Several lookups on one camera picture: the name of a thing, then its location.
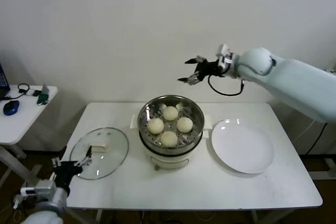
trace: cable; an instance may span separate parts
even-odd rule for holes
[[[300,137],[302,137],[304,134],[305,134],[305,132],[307,131],[307,130],[309,130],[310,129],[310,127],[313,125],[313,123],[315,122],[315,120],[313,120],[313,121],[311,121],[311,123],[307,126],[307,128],[305,128],[295,139],[294,139],[294,141],[296,141],[297,139],[299,139]]]
[[[7,207],[3,208],[0,210],[0,214],[6,211],[12,204],[9,204]]]
[[[318,142],[318,140],[319,140],[320,137],[322,136],[322,133],[323,133],[323,131],[324,131],[324,129],[326,128],[327,125],[328,125],[327,123],[324,124],[324,126],[323,126],[323,128],[322,128],[322,130],[321,130],[321,132],[320,132],[320,135],[317,137],[317,139],[315,140],[314,144],[310,147],[310,149],[306,152],[305,155],[308,155],[308,153],[310,153],[310,151],[314,148],[314,146],[316,145],[316,143]]]
[[[244,80],[241,80],[240,81],[240,91],[238,93],[235,93],[235,94],[225,94],[225,93],[221,93],[219,92],[218,90],[216,90],[210,83],[210,78],[211,78],[212,75],[209,75],[208,76],[208,84],[210,86],[210,88],[212,88],[213,91],[215,91],[217,94],[221,94],[221,95],[225,95],[226,97],[235,97],[236,95],[240,95],[244,89],[244,85],[245,85],[245,81]]]
[[[14,214],[15,212],[16,212],[16,211],[13,210],[13,211],[10,213],[10,215],[8,216],[8,218],[7,218],[6,222],[5,222],[5,224],[8,224],[8,223],[9,223],[10,218],[13,216],[13,214]]]
[[[27,89],[21,89],[20,86],[22,86],[22,85],[27,86]],[[25,94],[29,91],[30,86],[29,86],[28,84],[26,84],[26,83],[20,83],[20,84],[17,86],[17,89],[19,90],[19,93],[22,93],[22,94],[20,94],[20,95],[17,96],[17,97],[2,97],[2,98],[0,98],[0,101],[1,101],[1,100],[13,100],[13,99],[18,99],[18,98],[20,98],[21,96],[25,95]]]
[[[18,220],[15,218],[17,212],[20,214],[20,217],[19,217]],[[15,212],[14,212],[14,216],[13,216],[14,222],[15,222],[15,223],[19,223],[19,221],[21,221],[21,218],[22,218],[21,210],[15,211]]]
[[[148,212],[147,219],[148,219],[148,223],[149,223],[149,224],[162,224],[162,223],[163,223],[163,224],[166,224],[166,223],[183,224],[183,223],[182,223],[181,221],[179,221],[179,220],[169,220],[169,219],[171,219],[173,216],[174,216],[174,214],[171,215],[168,219],[163,220],[163,219],[161,218],[160,213],[159,213],[159,219],[160,219],[160,221],[152,222],[152,221],[151,221],[151,218],[150,218],[150,212]]]
[[[159,212],[159,219],[160,219],[160,222],[162,222],[162,223],[167,223],[167,222],[169,222],[170,221],[170,219],[171,218],[173,218],[174,217],[174,213],[172,214],[172,215],[170,215],[168,218],[166,218],[165,220],[162,218],[162,216],[161,216],[161,212]]]
[[[196,217],[197,217],[198,219],[200,219],[201,221],[209,221],[209,220],[211,220],[211,219],[215,216],[215,213],[213,212],[212,215],[211,215],[209,218],[207,218],[207,219],[203,219],[203,218],[200,217],[196,212],[194,212],[194,214],[195,214]]]
[[[140,211],[139,215],[140,215],[140,224],[143,224],[143,217],[145,215],[145,211]]]

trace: white table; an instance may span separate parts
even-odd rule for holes
[[[256,210],[317,207],[322,198],[281,124],[266,103],[199,103],[212,124],[239,118],[262,127],[271,136],[275,158],[263,173],[236,172],[214,153],[211,139],[202,140],[190,163],[177,170],[154,170],[144,154],[139,133],[130,129],[142,103],[91,103],[86,107],[69,142],[68,160],[76,142],[101,127],[116,127],[129,139],[130,149],[121,167],[98,180],[74,177],[67,205],[72,208],[138,210]],[[261,223],[272,223],[270,214]]]
[[[7,96],[17,97],[17,85],[10,85],[10,92]],[[30,86],[31,89],[41,90],[42,86]],[[56,87],[48,87],[49,101],[51,101],[57,93]],[[18,111],[14,115],[6,116],[3,113],[3,106],[9,101],[0,101],[0,161],[8,166],[8,170],[0,180],[0,187],[8,177],[10,171],[14,171],[20,177],[30,184],[37,182],[36,175],[29,171],[19,160],[12,156],[5,148],[10,148],[18,158],[25,158],[26,154],[16,145],[28,131],[30,126],[35,122],[38,116],[46,108],[46,105],[39,106],[36,104],[37,97],[23,95],[16,99],[20,102]]]

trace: green object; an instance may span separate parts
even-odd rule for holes
[[[47,88],[47,86],[43,85],[41,94],[38,96],[36,103],[38,105],[46,105],[48,103],[48,99],[49,99],[49,89]]]

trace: steamed bun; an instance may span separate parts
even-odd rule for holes
[[[173,106],[168,106],[163,110],[163,118],[167,121],[173,121],[178,117],[178,111]]]
[[[177,141],[177,136],[172,131],[166,131],[160,137],[160,142],[165,147],[175,147],[177,145]]]
[[[190,118],[180,118],[176,123],[178,131],[188,133],[193,129],[193,121]]]
[[[160,118],[154,118],[149,121],[147,129],[152,134],[159,134],[163,131],[164,124]]]

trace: white plate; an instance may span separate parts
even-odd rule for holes
[[[212,145],[225,164],[242,173],[261,173],[274,158],[269,136],[239,119],[219,122],[212,132]]]

